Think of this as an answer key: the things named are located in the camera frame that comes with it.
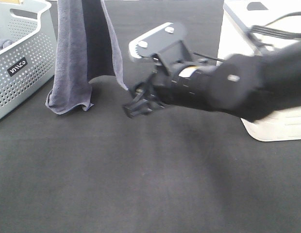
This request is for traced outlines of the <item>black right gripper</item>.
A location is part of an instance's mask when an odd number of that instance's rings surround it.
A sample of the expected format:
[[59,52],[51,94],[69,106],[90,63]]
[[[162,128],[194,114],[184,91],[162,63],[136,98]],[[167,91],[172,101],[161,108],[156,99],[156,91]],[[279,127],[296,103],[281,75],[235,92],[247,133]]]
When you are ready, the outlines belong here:
[[167,105],[212,112],[206,87],[213,72],[213,65],[185,62],[176,63],[168,75],[163,66],[156,65],[151,75],[131,90],[133,100],[122,106],[125,114],[129,118],[148,116]]

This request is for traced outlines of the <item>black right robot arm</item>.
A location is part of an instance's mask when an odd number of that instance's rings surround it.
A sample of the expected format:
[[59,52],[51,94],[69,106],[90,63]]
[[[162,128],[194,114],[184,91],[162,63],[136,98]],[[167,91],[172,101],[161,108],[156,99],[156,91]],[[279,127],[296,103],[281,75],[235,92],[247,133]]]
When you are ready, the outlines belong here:
[[234,54],[219,66],[182,61],[166,73],[159,65],[132,96],[123,105],[130,118],[174,105],[254,122],[301,106],[301,41],[264,55]]

